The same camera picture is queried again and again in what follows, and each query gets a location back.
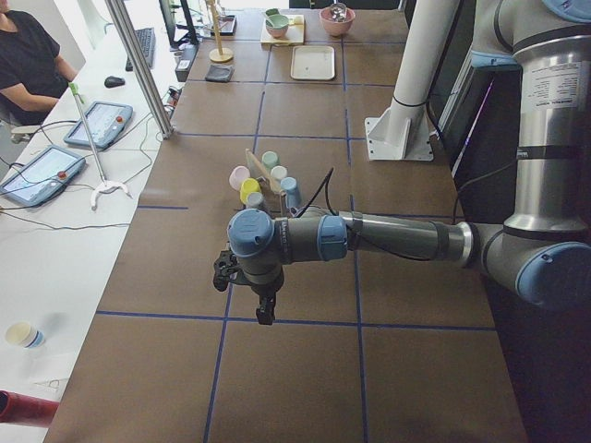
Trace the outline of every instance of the touchscreen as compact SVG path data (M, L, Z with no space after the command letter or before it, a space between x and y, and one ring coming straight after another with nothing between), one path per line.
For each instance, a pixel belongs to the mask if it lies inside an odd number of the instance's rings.
M86 119L89 122L92 139L97 140L104 135L106 130L111 126L115 119L121 115L126 108L122 106L113 106L111 104L97 103L86 114ZM76 130L69 136L72 140L89 141L86 135L84 125L80 123Z
M22 173L4 185L5 194L32 201L57 173L65 171L77 160L61 150L48 150Z

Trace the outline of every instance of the wooden stand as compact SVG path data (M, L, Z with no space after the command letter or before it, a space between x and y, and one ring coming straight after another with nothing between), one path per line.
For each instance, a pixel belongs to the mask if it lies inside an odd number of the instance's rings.
M220 37L220 25L218 18L218 10L215 7L215 0L207 0L207 4L210 7L211 18L213 20L213 33L215 35L215 43L217 49L210 51L210 60L214 63L229 62L234 58L234 53L228 48L222 47L222 39Z

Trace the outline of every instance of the red object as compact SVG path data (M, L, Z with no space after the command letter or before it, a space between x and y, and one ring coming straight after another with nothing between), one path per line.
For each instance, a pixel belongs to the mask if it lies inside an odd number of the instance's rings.
M49 427L58 406L58 401L0 390L0 423Z

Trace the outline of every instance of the person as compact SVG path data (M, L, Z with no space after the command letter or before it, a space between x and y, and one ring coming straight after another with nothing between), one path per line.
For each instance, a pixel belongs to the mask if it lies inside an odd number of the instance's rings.
M0 101L22 125L38 125L78 71L32 15L0 0Z

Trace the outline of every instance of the computer mouse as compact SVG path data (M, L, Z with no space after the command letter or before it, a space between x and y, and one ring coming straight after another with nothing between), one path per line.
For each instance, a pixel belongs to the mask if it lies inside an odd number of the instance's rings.
M117 86L122 86L126 84L126 80L124 78L109 76L104 80L104 86L106 88L115 88Z

